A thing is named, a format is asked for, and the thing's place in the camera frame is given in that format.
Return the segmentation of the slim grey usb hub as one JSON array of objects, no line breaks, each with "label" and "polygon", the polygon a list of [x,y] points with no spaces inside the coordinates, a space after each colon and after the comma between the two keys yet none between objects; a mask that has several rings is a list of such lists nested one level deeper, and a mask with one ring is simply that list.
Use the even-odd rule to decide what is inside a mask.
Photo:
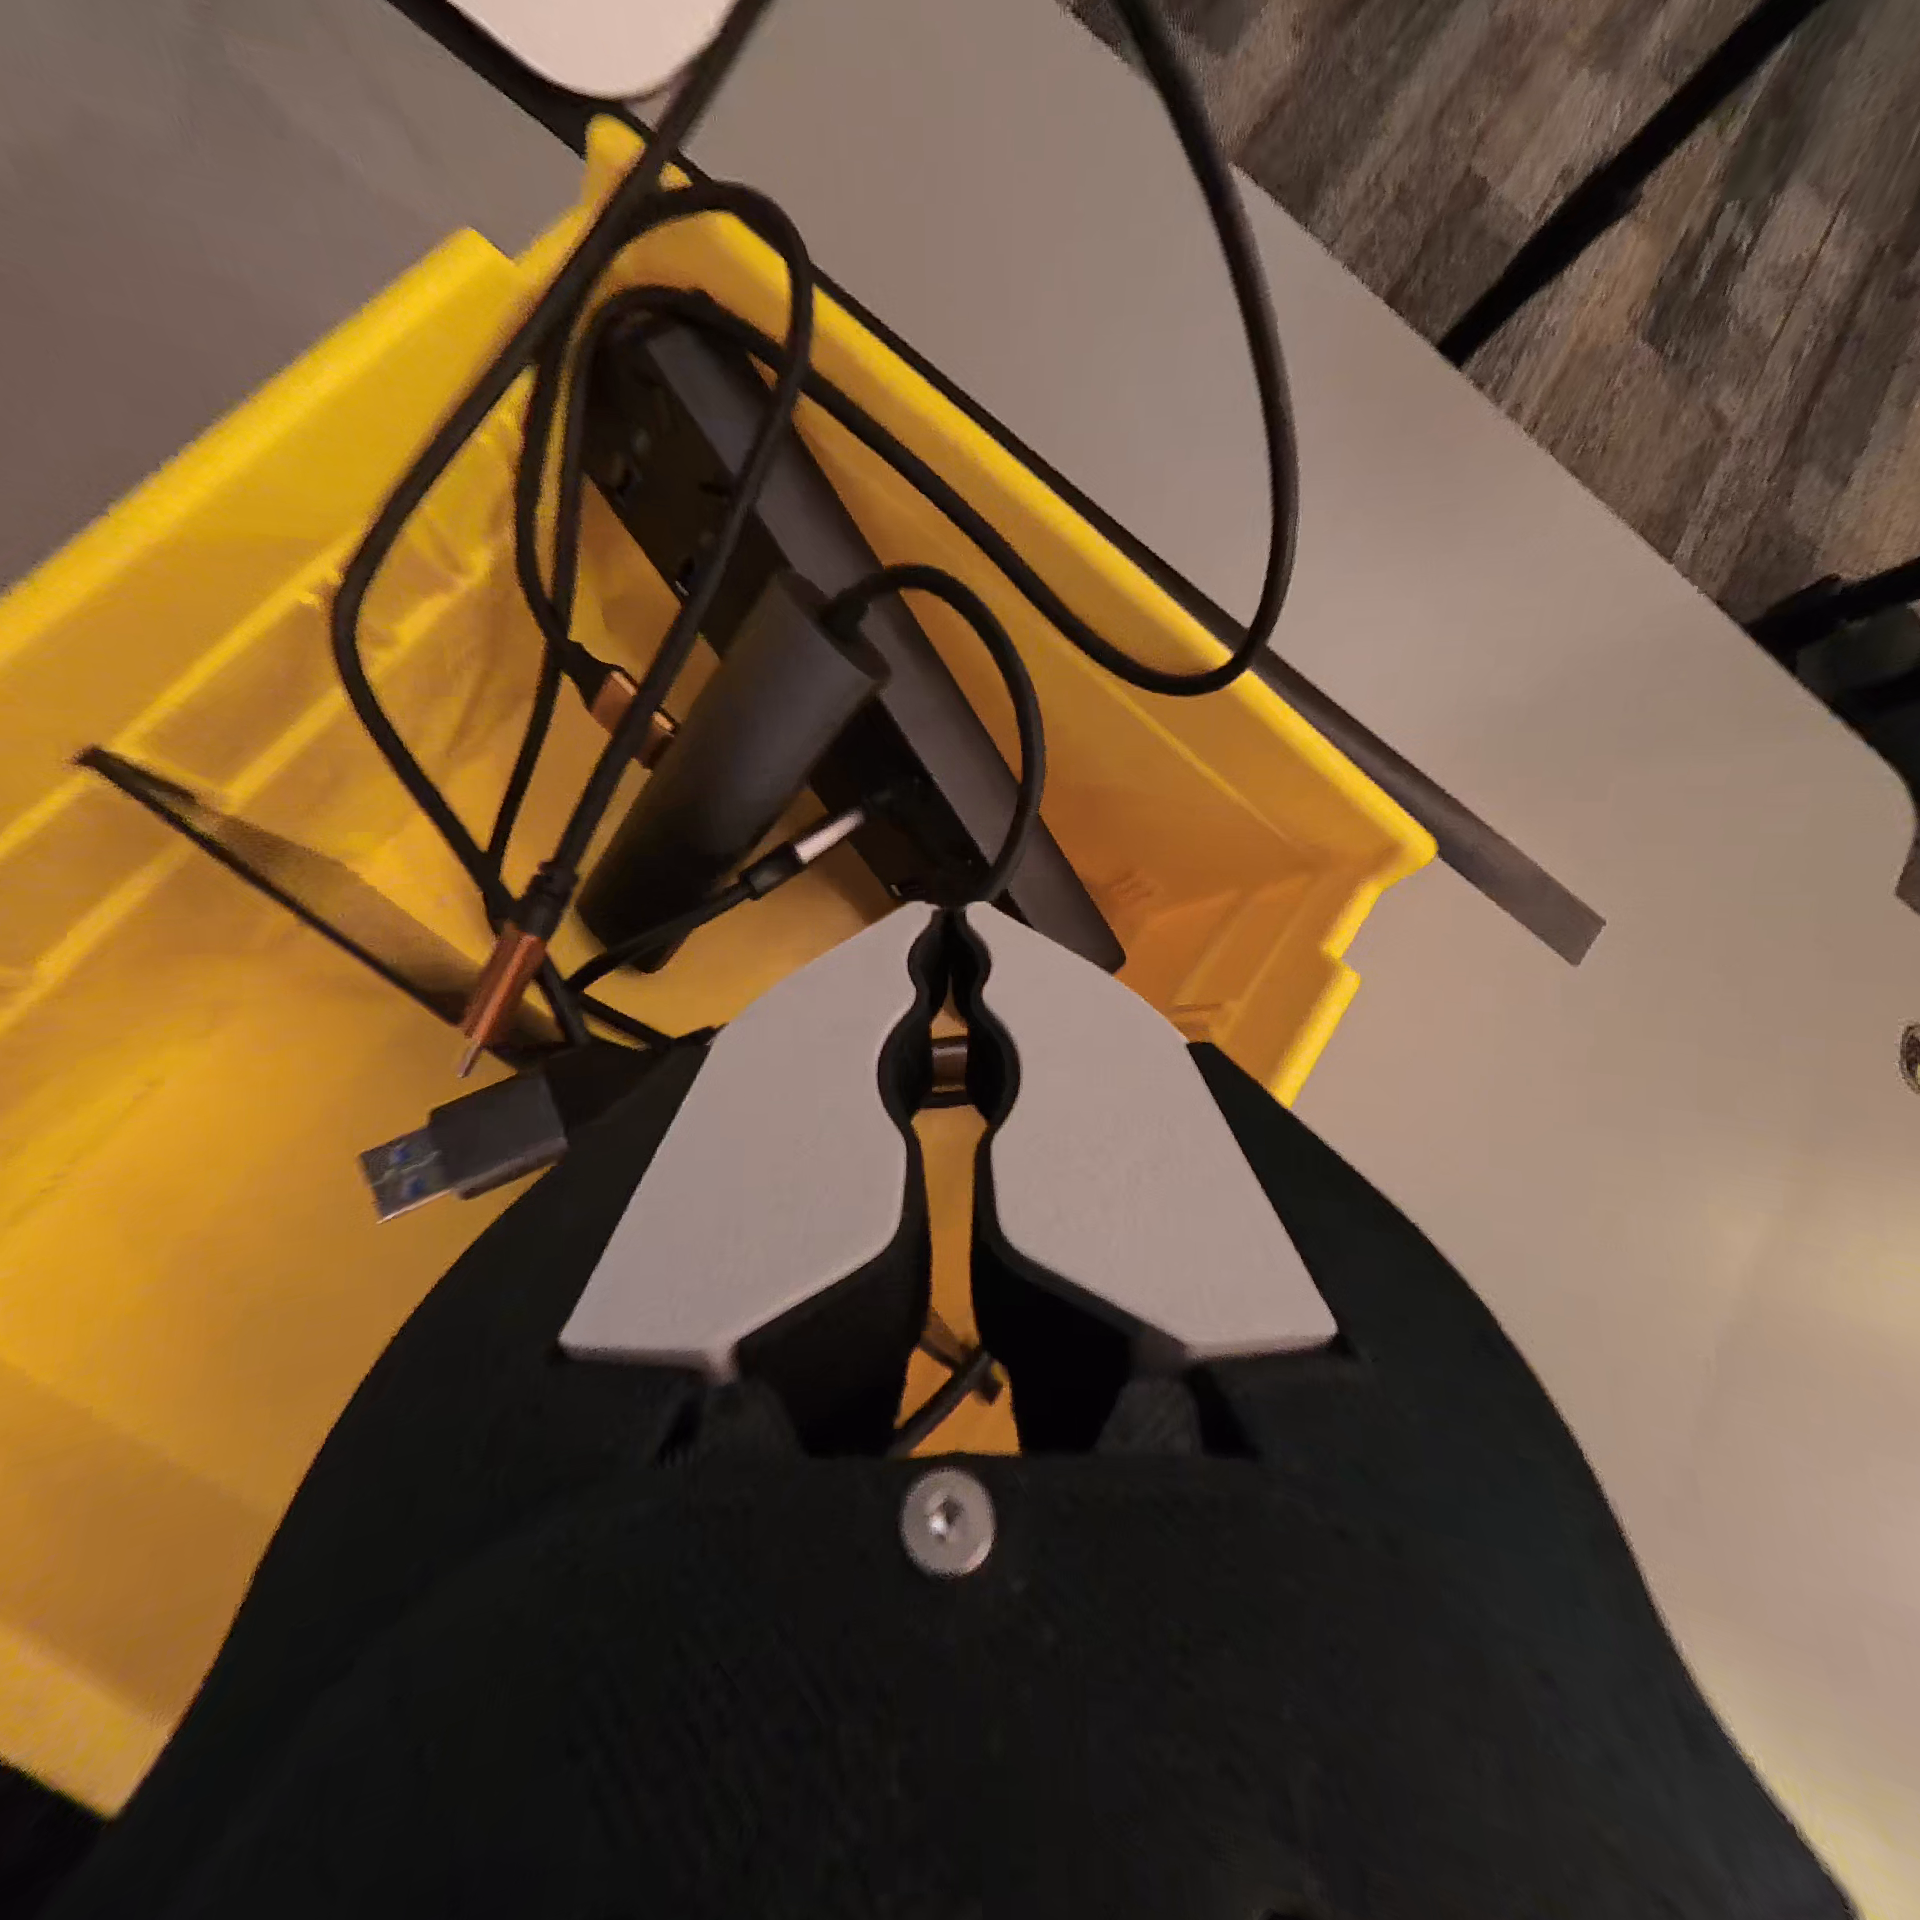
[{"label": "slim grey usb hub", "polygon": [[579,912],[626,969],[666,968],[682,935],[641,935],[714,897],[886,691],[890,666],[825,607],[788,568],[768,581],[593,867]]}]

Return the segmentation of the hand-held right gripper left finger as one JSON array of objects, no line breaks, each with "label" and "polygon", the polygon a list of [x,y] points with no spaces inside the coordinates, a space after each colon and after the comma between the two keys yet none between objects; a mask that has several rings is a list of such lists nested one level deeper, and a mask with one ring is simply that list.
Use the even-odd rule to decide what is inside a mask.
[{"label": "hand-held right gripper left finger", "polygon": [[928,1315],[916,1100],[944,915],[903,906],[708,1044],[563,1333],[575,1361],[776,1392],[804,1449],[878,1451]]}]

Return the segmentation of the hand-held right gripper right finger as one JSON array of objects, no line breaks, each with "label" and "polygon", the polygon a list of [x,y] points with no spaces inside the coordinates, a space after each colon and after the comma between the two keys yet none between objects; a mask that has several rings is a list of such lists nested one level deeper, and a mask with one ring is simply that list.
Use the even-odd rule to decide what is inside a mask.
[{"label": "hand-held right gripper right finger", "polygon": [[998,907],[953,912],[952,994],[985,1125],[971,1306],[1022,1451],[1092,1451],[1131,1385],[1338,1346],[1176,1023]]}]

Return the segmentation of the white document stand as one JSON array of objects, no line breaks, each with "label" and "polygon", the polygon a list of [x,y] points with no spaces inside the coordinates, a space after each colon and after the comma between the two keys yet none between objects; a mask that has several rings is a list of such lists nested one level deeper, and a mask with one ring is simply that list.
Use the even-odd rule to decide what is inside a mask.
[{"label": "white document stand", "polygon": [[679,83],[719,42],[732,2],[451,2],[503,55],[590,100]]}]

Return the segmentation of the black cable orange plugs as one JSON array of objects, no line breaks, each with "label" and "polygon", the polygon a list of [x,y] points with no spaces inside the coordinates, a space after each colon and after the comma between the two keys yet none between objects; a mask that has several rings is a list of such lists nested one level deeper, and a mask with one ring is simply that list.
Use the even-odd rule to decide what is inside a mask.
[{"label": "black cable orange plugs", "polygon": [[[786,440],[796,407],[800,403],[804,377],[812,367],[812,333],[816,320],[819,284],[812,258],[799,236],[799,228],[786,220],[779,205],[771,203],[756,189],[735,183],[691,183],[667,189],[660,186],[671,164],[683,162],[683,147],[691,133],[703,123],[706,109],[714,106],[732,69],[745,53],[761,18],[774,5],[742,2],[727,18],[716,45],[675,85],[667,107],[664,109],[651,135],[642,137],[641,155],[624,179],[616,183],[593,225],[584,228],[579,244],[567,255],[555,276],[546,284],[543,295],[526,309],[518,329],[499,347],[496,360],[489,361],[467,396],[441,421],[435,436],[422,447],[414,465],[400,476],[395,491],[386,505],[372,516],[369,533],[352,561],[347,562],[329,612],[331,655],[338,667],[343,693],[364,731],[372,740],[377,755],[386,761],[393,777],[410,794],[422,813],[435,826],[440,840],[467,868],[470,877],[482,895],[489,922],[496,928],[496,946],[482,968],[482,973],[470,996],[462,1023],[464,1058],[459,1075],[467,1075],[479,1053],[489,1050],[506,1032],[511,1018],[520,1010],[528,988],[540,988],[550,1010],[561,1023],[563,1035],[579,1043],[585,1035],[585,1001],[564,986],[553,968],[546,962],[546,949],[571,907],[579,887],[580,868],[596,836],[603,819],[611,811],[617,784],[632,761],[641,755],[641,744],[656,717],[664,698],[679,682],[682,669],[691,656],[692,643],[703,636],[708,607],[732,565],[736,547],[745,533],[748,519],[759,504],[759,491],[778,459],[779,447]],[[1206,129],[1202,107],[1191,77],[1183,69],[1171,39],[1163,34],[1160,16],[1148,5],[1121,5],[1123,21],[1137,42],[1139,53],[1148,65],[1148,77],[1160,90],[1168,119],[1185,145],[1194,179],[1211,194],[1210,208],[1224,257],[1233,269],[1235,293],[1241,307],[1241,320],[1251,354],[1256,356],[1256,373],[1263,381],[1265,424],[1276,457],[1271,496],[1276,501],[1276,544],[1265,588],[1265,600],[1258,611],[1252,639],[1233,661],[1211,680],[1176,677],[1167,685],[1158,680],[1142,680],[1129,656],[1121,656],[1116,673],[1123,680],[1139,682],[1148,691],[1171,693],[1202,693],[1225,685],[1240,674],[1252,656],[1256,641],[1268,639],[1273,618],[1279,618],[1281,600],[1291,562],[1281,561],[1281,505],[1289,504],[1294,487],[1297,456],[1283,449],[1283,427],[1287,404],[1281,400],[1281,336],[1273,322],[1273,312],[1267,293],[1256,288],[1251,279],[1252,255],[1251,237],[1241,212],[1224,211],[1228,205],[1228,183],[1224,157]],[[563,452],[563,473],[559,481],[555,504],[555,576],[550,583],[540,571],[537,549],[537,514],[545,491],[545,463],[550,452],[552,412],[559,385],[569,380],[567,400],[585,396],[585,377],[593,361],[587,346],[587,329],[584,316],[587,314],[587,297],[600,281],[611,273],[623,251],[656,228],[703,220],[708,212],[724,212],[732,220],[756,232],[761,243],[778,251],[786,275],[786,324],[778,344],[776,371],[778,380],[774,397],[764,403],[767,412],[759,419],[756,440],[751,443],[751,457],[727,496],[727,514],[720,533],[699,562],[692,586],[682,600],[675,625],[658,643],[656,656],[635,691],[624,695],[624,704],[614,708],[609,728],[609,744],[575,808],[567,817],[564,832],[555,844],[552,857],[537,868],[523,895],[515,901],[502,892],[499,863],[503,856],[481,850],[459,817],[444,800],[441,791],[426,776],[419,759],[402,744],[391,717],[384,714],[372,684],[366,673],[362,649],[362,620],[369,595],[377,583],[377,575],[391,559],[400,533],[417,513],[426,505],[446,468],[459,457],[473,435],[491,419],[495,410],[520,385],[521,376],[535,373],[535,387],[526,403],[523,435],[521,435],[521,473],[520,477],[534,490],[535,527],[535,559],[530,561],[534,583],[521,583],[521,600],[528,607],[535,625],[545,636],[545,666],[535,693],[535,716],[521,755],[523,765],[515,761],[518,773],[511,779],[507,802],[499,817],[506,826],[507,841],[520,819],[520,794],[534,779],[545,731],[552,717],[552,707],[559,693],[550,682],[563,680],[563,669],[571,669],[575,656],[580,649],[571,636],[571,600],[569,600],[569,568],[579,559],[579,539],[575,533],[575,495],[571,481],[579,477],[584,456]]]}]

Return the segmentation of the black monitor stand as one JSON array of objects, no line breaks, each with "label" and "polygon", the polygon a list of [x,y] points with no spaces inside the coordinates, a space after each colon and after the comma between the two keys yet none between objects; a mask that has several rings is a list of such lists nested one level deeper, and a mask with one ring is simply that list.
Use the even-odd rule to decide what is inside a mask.
[{"label": "black monitor stand", "polygon": [[1435,351],[1465,369],[1535,297],[1566,276],[1641,203],[1648,180],[1784,50],[1823,2],[1759,2],[1695,66],[1626,145],[1542,220],[1496,281],[1454,320]]}]

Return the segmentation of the yellow plastic bin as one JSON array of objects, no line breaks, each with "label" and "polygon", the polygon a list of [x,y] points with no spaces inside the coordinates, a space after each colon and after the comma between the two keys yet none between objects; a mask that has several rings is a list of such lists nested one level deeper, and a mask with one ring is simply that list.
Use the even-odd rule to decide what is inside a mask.
[{"label": "yellow plastic bin", "polygon": [[[457,232],[4,595],[4,1760],[114,1812],[174,1732],[283,1509],[372,1361],[513,1200],[377,1228],[352,1161],[451,1091],[441,1023],[79,765],[132,759],[338,860],[482,964],[473,884],[380,765],[329,602],[400,471],[552,279],[639,137],[520,258]],[[1219,644],[930,369],[823,293],[814,367],[1042,581],[1153,666]],[[513,576],[523,387],[369,603],[393,723],[476,836],[537,634]],[[1252,674],[1150,700],[808,400],[799,432],[881,562],[964,579],[1036,669],[1046,826],[1121,981],[1289,1104],[1380,895],[1433,836]]]}]

